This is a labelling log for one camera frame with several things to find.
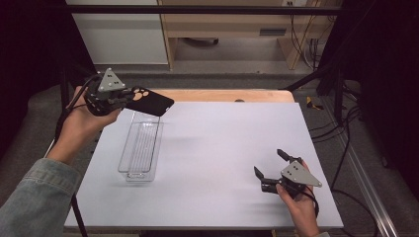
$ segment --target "clear plastic container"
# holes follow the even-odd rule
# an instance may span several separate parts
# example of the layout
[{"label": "clear plastic container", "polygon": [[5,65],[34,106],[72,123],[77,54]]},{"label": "clear plastic container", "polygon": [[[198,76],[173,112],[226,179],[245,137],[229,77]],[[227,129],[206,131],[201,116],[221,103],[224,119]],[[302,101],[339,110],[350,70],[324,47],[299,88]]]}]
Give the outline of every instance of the clear plastic container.
[{"label": "clear plastic container", "polygon": [[151,182],[157,168],[163,122],[154,117],[135,112],[119,171],[128,182]]}]

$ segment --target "white table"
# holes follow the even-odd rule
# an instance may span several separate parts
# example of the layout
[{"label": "white table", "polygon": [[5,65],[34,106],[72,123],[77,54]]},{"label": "white table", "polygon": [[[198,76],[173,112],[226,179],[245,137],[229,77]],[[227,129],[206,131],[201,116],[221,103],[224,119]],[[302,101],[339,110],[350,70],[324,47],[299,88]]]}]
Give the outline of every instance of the white table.
[{"label": "white table", "polygon": [[[302,157],[321,228],[343,223],[297,103],[177,102],[163,116],[155,180],[129,184],[118,172],[132,111],[107,126],[77,194],[87,229],[280,229],[293,227],[281,199],[261,192],[253,167],[279,178]],[[77,227],[70,211],[66,227]]]}]

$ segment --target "denim jacket sleeve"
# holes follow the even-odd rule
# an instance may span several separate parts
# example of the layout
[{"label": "denim jacket sleeve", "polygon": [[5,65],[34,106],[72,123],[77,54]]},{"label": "denim jacket sleeve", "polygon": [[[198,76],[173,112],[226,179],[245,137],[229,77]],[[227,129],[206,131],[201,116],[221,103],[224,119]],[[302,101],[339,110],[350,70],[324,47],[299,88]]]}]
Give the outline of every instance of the denim jacket sleeve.
[{"label": "denim jacket sleeve", "polygon": [[68,165],[38,160],[0,208],[0,236],[62,236],[79,180]]}]

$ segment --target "white cabinet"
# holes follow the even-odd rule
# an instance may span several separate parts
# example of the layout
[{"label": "white cabinet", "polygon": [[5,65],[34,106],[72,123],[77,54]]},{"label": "white cabinet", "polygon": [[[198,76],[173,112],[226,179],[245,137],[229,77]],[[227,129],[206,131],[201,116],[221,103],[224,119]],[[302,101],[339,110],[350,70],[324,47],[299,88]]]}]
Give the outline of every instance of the white cabinet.
[{"label": "white cabinet", "polygon": [[[68,5],[157,5],[155,0],[67,0]],[[168,64],[157,14],[73,14],[98,64]]]}]

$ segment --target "black curtain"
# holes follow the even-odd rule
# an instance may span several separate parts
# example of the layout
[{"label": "black curtain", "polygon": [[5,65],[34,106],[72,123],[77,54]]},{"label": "black curtain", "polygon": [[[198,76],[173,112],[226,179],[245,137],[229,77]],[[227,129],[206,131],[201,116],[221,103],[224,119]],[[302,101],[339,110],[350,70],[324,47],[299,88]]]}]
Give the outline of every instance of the black curtain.
[{"label": "black curtain", "polygon": [[[35,0],[1,3],[0,157],[19,130],[33,94],[59,84],[64,68],[72,86],[81,85],[95,71],[71,14],[50,12],[47,4]],[[53,4],[66,3],[54,0]]]},{"label": "black curtain", "polygon": [[[344,20],[327,52],[338,48],[345,29],[353,26]],[[361,84],[360,104],[377,144],[419,198],[419,1],[378,0],[344,51],[340,69],[344,79]]]}]

